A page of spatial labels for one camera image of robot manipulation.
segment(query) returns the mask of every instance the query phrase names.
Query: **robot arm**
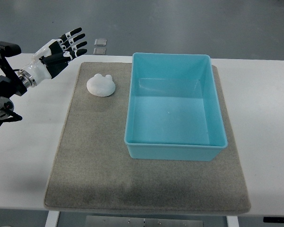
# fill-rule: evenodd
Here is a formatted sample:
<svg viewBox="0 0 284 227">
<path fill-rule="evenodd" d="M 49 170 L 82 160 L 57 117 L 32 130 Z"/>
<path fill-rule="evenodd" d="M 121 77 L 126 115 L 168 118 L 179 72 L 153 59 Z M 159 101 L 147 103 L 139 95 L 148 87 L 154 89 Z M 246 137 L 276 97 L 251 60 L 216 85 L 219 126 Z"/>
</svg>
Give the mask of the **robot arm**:
<svg viewBox="0 0 284 227">
<path fill-rule="evenodd" d="M 21 121 L 22 117 L 13 112 L 14 104 L 10 100 L 13 95 L 22 96 L 29 87 L 35 87 L 44 79 L 55 78 L 73 59 L 85 54 L 86 49 L 80 49 L 87 42 L 75 44 L 85 34 L 74 36 L 81 32 L 81 28 L 63 34 L 53 39 L 37 51 L 32 61 L 15 73 L 5 57 L 12 57 L 21 53 L 16 44 L 0 42 L 0 68 L 5 76 L 0 76 L 0 126 L 4 122 Z"/>
</svg>

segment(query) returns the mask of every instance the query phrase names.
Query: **black metal bracket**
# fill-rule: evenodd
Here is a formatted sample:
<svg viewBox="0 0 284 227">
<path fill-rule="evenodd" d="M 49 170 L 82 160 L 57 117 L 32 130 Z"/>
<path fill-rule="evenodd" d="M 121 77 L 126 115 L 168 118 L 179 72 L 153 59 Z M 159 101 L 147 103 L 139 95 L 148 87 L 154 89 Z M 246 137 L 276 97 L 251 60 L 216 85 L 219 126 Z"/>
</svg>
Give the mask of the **black metal bracket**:
<svg viewBox="0 0 284 227">
<path fill-rule="evenodd" d="M 0 42 L 0 68 L 5 74 L 5 76 L 0 76 L 0 97 L 10 98 L 12 95 L 22 96 L 27 92 L 27 88 L 23 85 L 22 81 L 5 58 L 12 57 L 20 53 L 21 49 L 18 45 Z M 22 117 L 10 110 L 8 106 L 4 106 L 0 110 L 11 116 L 4 120 L 0 120 L 0 126 L 4 122 L 16 122 L 22 120 Z"/>
</svg>

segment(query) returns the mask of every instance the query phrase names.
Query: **white plush toy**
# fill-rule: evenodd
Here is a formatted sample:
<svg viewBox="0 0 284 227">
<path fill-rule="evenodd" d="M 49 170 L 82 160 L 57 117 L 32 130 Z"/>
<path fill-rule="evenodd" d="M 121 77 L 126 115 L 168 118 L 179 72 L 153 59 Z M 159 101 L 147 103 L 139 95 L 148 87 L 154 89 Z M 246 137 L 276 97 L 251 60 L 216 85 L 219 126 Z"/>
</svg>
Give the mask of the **white plush toy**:
<svg viewBox="0 0 284 227">
<path fill-rule="evenodd" d="M 99 97 L 110 96 L 115 91 L 115 83 L 111 75 L 103 77 L 100 73 L 90 78 L 86 83 L 87 90 Z"/>
</svg>

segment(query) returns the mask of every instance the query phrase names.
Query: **small clear tile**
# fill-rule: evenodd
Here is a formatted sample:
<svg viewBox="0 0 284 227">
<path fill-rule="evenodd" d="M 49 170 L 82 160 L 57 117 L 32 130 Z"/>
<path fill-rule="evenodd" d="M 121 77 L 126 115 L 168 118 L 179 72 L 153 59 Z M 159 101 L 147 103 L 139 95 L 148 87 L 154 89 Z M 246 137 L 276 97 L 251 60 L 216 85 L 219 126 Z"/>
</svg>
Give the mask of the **small clear tile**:
<svg viewBox="0 0 284 227">
<path fill-rule="evenodd" d="M 106 39 L 96 39 L 95 46 L 106 46 Z"/>
<path fill-rule="evenodd" d="M 94 54 L 95 55 L 105 55 L 106 48 L 95 48 Z"/>
</svg>

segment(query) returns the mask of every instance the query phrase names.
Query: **plastic storage container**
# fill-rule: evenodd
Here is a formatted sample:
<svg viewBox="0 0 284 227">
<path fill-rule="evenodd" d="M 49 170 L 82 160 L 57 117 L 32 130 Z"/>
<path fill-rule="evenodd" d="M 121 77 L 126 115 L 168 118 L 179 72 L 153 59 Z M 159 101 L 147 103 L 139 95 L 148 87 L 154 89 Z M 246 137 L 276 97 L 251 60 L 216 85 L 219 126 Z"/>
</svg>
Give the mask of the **plastic storage container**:
<svg viewBox="0 0 284 227">
<path fill-rule="evenodd" d="M 135 53 L 124 141 L 144 159 L 210 161 L 226 148 L 210 57 Z"/>
</svg>

